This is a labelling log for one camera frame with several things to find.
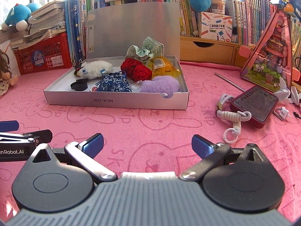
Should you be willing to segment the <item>brown-haired doll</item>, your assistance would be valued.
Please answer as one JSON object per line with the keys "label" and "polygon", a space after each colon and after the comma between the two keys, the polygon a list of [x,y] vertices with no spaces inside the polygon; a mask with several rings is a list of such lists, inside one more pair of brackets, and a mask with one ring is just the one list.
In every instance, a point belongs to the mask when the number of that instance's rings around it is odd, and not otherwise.
{"label": "brown-haired doll", "polygon": [[16,85],[18,82],[18,76],[12,76],[12,72],[10,71],[10,61],[8,55],[1,50],[1,58],[0,58],[0,97],[3,97],[10,86]]}

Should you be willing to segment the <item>pink triangular toy house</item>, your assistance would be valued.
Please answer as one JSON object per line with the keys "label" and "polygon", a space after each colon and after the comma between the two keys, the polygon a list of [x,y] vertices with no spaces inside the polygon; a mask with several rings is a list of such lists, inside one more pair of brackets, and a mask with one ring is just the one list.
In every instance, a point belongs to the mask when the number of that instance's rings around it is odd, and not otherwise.
{"label": "pink triangular toy house", "polygon": [[278,9],[271,15],[240,76],[271,92],[280,89],[280,80],[292,84],[292,44],[287,14]]}

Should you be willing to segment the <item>blue floral drawstring pouch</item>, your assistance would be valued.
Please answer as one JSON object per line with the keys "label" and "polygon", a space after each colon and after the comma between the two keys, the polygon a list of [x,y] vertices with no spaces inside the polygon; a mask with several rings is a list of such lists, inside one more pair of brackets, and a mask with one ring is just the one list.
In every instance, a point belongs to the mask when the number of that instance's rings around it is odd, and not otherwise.
{"label": "blue floral drawstring pouch", "polygon": [[105,73],[95,86],[101,92],[132,92],[124,71]]}

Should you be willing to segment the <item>white origami crane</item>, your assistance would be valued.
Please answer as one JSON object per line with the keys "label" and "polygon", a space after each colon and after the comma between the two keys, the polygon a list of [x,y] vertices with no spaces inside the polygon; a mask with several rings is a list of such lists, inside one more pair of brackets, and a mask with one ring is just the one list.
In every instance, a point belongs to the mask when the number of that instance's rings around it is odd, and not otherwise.
{"label": "white origami crane", "polygon": [[282,77],[280,77],[280,89],[274,92],[274,96],[278,98],[279,102],[287,104],[289,102],[288,97],[290,96],[290,94],[291,92],[287,88],[285,80]]}

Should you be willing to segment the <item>blue plush ball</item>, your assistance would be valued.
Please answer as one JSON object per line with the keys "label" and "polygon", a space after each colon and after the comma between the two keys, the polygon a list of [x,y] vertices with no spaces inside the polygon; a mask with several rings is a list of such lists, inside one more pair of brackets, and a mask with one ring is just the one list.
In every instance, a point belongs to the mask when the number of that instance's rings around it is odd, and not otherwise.
{"label": "blue plush ball", "polygon": [[211,0],[189,0],[189,2],[197,13],[207,11],[211,6]]}

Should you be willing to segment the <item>red crocheted item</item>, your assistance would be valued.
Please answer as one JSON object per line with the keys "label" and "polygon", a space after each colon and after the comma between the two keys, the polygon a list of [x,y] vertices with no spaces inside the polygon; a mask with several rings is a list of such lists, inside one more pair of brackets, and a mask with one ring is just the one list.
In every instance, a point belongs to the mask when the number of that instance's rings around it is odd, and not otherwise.
{"label": "red crocheted item", "polygon": [[135,59],[125,59],[121,64],[120,69],[125,72],[127,78],[134,82],[151,80],[152,77],[152,71]]}

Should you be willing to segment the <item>orange packet with barcode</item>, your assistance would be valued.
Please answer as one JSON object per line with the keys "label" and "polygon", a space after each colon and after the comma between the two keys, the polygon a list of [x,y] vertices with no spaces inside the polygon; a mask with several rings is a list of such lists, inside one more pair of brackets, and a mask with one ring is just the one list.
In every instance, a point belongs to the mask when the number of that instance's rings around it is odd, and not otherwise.
{"label": "orange packet with barcode", "polygon": [[157,57],[152,61],[152,78],[156,76],[172,76],[177,78],[181,72],[166,57]]}

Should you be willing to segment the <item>silver cardboard box with lid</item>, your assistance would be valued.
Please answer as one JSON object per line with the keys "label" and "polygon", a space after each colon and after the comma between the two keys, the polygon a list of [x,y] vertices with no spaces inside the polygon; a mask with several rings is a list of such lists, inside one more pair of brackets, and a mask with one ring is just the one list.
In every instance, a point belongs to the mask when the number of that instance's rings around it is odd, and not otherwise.
{"label": "silver cardboard box with lid", "polygon": [[44,90],[50,105],[185,110],[175,3],[113,5],[87,15],[87,58]]}

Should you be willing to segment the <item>green striped cloth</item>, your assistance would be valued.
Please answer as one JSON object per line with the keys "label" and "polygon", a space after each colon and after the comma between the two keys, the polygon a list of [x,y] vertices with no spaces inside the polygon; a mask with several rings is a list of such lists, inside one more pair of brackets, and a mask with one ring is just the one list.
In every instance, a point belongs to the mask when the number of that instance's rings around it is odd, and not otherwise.
{"label": "green striped cloth", "polygon": [[126,53],[125,58],[135,59],[145,63],[157,57],[164,56],[164,44],[157,40],[147,37],[144,39],[141,48],[136,45],[131,45]]}

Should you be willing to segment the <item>metal straw rod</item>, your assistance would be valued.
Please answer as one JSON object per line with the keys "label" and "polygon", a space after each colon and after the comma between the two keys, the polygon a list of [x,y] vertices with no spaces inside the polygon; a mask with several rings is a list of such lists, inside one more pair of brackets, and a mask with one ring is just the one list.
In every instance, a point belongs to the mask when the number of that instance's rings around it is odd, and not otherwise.
{"label": "metal straw rod", "polygon": [[238,90],[240,90],[241,92],[245,92],[246,90],[243,89],[242,87],[240,87],[239,85],[235,84],[234,82],[230,81],[229,79],[227,79],[226,77],[218,74],[218,73],[214,73],[215,76],[221,78],[222,80],[226,81],[227,83],[231,84],[232,86],[234,86],[235,88],[237,88]]}

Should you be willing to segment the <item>row of books on shelf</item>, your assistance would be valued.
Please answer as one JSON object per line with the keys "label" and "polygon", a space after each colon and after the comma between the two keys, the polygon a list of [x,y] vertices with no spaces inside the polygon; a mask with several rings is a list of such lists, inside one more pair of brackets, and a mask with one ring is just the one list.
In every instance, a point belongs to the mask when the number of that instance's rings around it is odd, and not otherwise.
{"label": "row of books on shelf", "polygon": [[[199,37],[198,14],[189,0],[165,0],[177,3],[180,9],[180,34]],[[270,16],[277,9],[269,0],[224,0],[225,15],[233,19],[231,42],[254,46],[260,39]]]}

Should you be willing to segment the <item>stack of worn books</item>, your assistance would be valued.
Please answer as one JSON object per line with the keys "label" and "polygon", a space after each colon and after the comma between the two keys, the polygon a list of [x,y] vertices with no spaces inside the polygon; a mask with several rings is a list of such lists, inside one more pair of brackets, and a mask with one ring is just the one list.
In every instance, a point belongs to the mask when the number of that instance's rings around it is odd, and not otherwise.
{"label": "stack of worn books", "polygon": [[31,13],[33,20],[24,31],[11,34],[10,46],[13,50],[24,49],[42,40],[66,32],[65,2],[54,0]]}

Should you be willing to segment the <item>purple fluffy plush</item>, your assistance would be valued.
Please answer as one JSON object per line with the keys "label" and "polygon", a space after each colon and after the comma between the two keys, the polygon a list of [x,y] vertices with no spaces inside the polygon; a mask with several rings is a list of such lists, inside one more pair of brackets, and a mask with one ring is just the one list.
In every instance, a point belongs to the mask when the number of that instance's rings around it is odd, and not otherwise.
{"label": "purple fluffy plush", "polygon": [[152,80],[141,83],[140,92],[159,93],[164,98],[171,98],[180,91],[180,83],[172,76],[155,76]]}

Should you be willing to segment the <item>wooden drawer shelf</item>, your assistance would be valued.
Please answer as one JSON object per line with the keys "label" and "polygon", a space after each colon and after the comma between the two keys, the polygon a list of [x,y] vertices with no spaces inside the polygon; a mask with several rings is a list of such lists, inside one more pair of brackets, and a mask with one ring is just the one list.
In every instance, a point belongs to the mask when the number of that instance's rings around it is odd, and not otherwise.
{"label": "wooden drawer shelf", "polygon": [[247,58],[239,54],[241,45],[233,42],[180,37],[180,60],[197,63],[215,63],[242,68]]}

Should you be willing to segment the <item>red plastic crate left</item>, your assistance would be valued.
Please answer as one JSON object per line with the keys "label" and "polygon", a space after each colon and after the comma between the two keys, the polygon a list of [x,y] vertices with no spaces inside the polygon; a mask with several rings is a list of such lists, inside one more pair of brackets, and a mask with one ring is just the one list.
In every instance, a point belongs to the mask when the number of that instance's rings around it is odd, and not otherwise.
{"label": "red plastic crate left", "polygon": [[60,33],[14,51],[21,75],[71,67],[67,34]]}

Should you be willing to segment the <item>black round puck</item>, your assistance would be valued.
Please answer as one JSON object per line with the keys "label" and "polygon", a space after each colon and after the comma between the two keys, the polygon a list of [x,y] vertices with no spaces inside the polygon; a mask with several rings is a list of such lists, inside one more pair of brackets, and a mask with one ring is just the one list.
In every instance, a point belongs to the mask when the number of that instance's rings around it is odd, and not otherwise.
{"label": "black round puck", "polygon": [[77,79],[70,84],[70,88],[74,91],[85,91],[88,89],[88,79]]}

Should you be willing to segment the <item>white label printer box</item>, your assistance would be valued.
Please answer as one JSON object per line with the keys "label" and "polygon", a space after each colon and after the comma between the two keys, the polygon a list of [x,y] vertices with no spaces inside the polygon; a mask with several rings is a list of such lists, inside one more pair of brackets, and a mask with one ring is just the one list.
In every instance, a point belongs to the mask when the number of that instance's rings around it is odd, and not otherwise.
{"label": "white label printer box", "polygon": [[231,42],[232,27],[231,16],[211,12],[198,14],[198,33],[202,39]]}

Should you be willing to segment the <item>row of blue books left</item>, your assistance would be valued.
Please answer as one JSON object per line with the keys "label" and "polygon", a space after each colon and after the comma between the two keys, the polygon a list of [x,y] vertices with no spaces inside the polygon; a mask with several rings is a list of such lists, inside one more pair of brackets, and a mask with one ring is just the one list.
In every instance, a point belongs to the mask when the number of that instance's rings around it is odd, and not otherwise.
{"label": "row of blue books left", "polygon": [[84,0],[65,0],[66,32],[72,65],[86,59],[85,9]]}

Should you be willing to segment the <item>blue Doraemon plush left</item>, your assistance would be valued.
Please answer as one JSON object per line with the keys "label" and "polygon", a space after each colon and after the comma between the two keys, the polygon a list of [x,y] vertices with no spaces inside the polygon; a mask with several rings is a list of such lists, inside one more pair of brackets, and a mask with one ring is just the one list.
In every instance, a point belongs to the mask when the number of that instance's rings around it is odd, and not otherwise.
{"label": "blue Doraemon plush left", "polygon": [[28,5],[16,4],[2,23],[2,30],[8,31],[9,26],[15,26],[17,31],[24,31],[33,20],[31,13],[41,7],[42,5],[38,3],[30,3]]}

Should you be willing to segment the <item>white fluffy plush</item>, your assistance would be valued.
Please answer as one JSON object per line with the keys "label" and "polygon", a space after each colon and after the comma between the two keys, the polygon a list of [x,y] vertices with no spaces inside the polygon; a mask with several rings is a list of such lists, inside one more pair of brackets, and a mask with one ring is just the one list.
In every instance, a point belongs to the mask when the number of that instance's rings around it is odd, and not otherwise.
{"label": "white fluffy plush", "polygon": [[106,73],[112,73],[114,70],[113,65],[107,61],[97,60],[84,65],[76,70],[74,73],[83,79],[93,80],[101,78]]}

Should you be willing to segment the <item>red-cased smartphone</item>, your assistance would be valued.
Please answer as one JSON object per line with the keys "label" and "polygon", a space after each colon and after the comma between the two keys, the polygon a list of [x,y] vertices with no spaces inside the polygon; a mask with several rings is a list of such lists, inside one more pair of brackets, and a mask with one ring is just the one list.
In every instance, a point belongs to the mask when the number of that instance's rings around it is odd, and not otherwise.
{"label": "red-cased smartphone", "polygon": [[230,101],[232,111],[249,111],[250,125],[261,129],[273,113],[279,99],[259,86],[253,86]]}

